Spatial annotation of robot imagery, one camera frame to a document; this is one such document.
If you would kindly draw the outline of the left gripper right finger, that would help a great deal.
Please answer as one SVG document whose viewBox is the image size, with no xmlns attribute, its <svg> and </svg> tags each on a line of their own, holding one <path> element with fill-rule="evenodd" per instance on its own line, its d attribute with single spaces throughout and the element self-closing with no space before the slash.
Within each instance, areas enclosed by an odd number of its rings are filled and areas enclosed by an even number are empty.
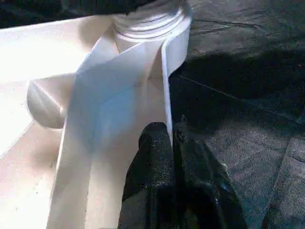
<svg viewBox="0 0 305 229">
<path fill-rule="evenodd" d="M 245 229 L 239 198 L 227 174 L 207 144 L 183 130 L 173 136 L 182 229 Z"/>
</svg>

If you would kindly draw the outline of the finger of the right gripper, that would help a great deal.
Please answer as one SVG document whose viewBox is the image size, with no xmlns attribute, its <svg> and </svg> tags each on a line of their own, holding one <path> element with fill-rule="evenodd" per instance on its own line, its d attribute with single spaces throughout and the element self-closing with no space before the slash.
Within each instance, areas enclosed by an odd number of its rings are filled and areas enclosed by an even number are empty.
<svg viewBox="0 0 305 229">
<path fill-rule="evenodd" d="M 167 3 L 179 5 L 182 0 L 97 0 L 95 15 L 129 14 L 142 7 L 163 6 Z"/>
</svg>

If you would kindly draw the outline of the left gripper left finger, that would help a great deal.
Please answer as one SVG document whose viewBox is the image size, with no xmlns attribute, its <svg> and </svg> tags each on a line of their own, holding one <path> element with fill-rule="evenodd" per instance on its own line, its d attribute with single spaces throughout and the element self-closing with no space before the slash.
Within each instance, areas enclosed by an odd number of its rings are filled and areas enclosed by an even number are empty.
<svg viewBox="0 0 305 229">
<path fill-rule="evenodd" d="M 148 124 L 126 174 L 122 229 L 173 229 L 176 218 L 173 151 L 166 125 Z"/>
</svg>

